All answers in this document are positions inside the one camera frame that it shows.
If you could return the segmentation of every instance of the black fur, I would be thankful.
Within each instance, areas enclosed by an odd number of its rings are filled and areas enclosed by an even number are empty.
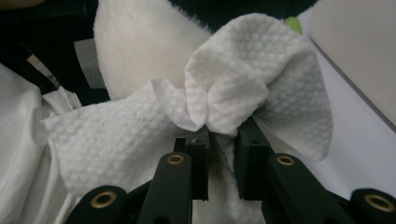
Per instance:
[[[249,13],[263,13],[277,19],[298,16],[318,0],[168,0],[187,16],[216,32],[232,19]]]

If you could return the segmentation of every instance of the panda plush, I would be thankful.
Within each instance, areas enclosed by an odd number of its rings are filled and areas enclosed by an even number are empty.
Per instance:
[[[153,77],[184,88],[184,67],[229,21],[249,13],[295,17],[317,0],[101,1],[94,24],[100,71],[111,100],[126,98]]]

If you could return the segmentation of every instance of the green object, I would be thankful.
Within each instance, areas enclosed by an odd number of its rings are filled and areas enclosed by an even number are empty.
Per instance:
[[[295,17],[288,17],[283,22],[287,24],[293,31],[297,32],[298,34],[303,34],[303,27],[301,26],[300,20]]]

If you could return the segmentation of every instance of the white cloth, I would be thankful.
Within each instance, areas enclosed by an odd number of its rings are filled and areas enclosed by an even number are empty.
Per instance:
[[[60,88],[41,96],[0,64],[0,223],[61,223],[73,208],[77,198],[68,195],[37,124],[77,107],[74,93]]]
[[[213,207],[229,209],[199,219],[262,222],[260,207],[237,200],[233,138],[256,111],[280,147],[312,160],[326,156],[332,114],[314,48],[282,22],[251,14],[229,22],[198,48],[185,78],[185,91],[154,78],[127,99],[45,119],[68,190],[82,196],[101,185],[134,189],[152,178],[181,130],[206,125],[224,143],[209,197],[219,203]]]

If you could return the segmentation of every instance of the textured wipe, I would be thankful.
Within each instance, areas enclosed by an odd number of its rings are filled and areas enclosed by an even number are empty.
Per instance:
[[[102,185],[132,190],[149,181],[181,133],[150,83],[127,99],[82,107],[45,125],[64,183],[77,196]]]
[[[260,205],[238,200],[233,138],[254,113],[270,141],[282,143],[276,147],[312,160],[326,156],[332,114],[314,48],[280,21],[243,16],[192,54],[185,84],[180,90],[152,79],[124,100],[45,120],[66,186],[77,196],[101,185],[134,189],[152,178],[182,130],[206,125],[219,133],[220,149],[210,201],[197,207],[202,223],[261,223]]]

